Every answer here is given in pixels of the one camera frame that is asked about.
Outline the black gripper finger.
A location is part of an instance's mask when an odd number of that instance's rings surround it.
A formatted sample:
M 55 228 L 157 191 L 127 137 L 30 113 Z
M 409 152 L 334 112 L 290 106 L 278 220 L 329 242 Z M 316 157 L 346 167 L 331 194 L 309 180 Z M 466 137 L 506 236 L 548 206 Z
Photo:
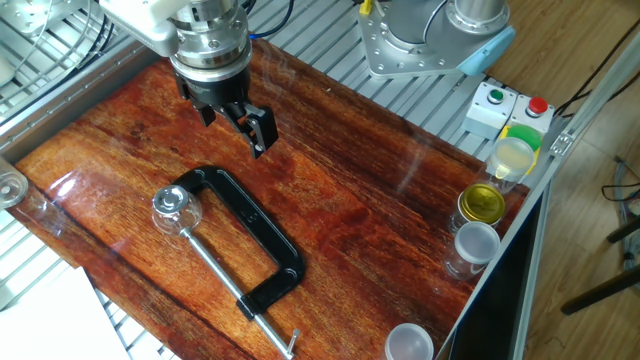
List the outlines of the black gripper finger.
M 258 159 L 279 138 L 273 111 L 250 102 L 230 103 L 222 107 L 231 126 L 249 143 L 251 156 Z
M 191 103 L 205 127 L 210 126 L 216 120 L 216 112 L 209 104 L 194 99 L 191 100 Z

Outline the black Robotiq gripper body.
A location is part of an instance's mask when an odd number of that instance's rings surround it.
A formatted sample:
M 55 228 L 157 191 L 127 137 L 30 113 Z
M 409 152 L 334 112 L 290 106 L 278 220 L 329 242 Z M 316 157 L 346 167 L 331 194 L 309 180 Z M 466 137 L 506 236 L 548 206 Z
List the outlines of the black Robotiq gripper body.
M 212 107 L 248 101 L 250 55 L 230 57 L 173 56 L 180 96 Z

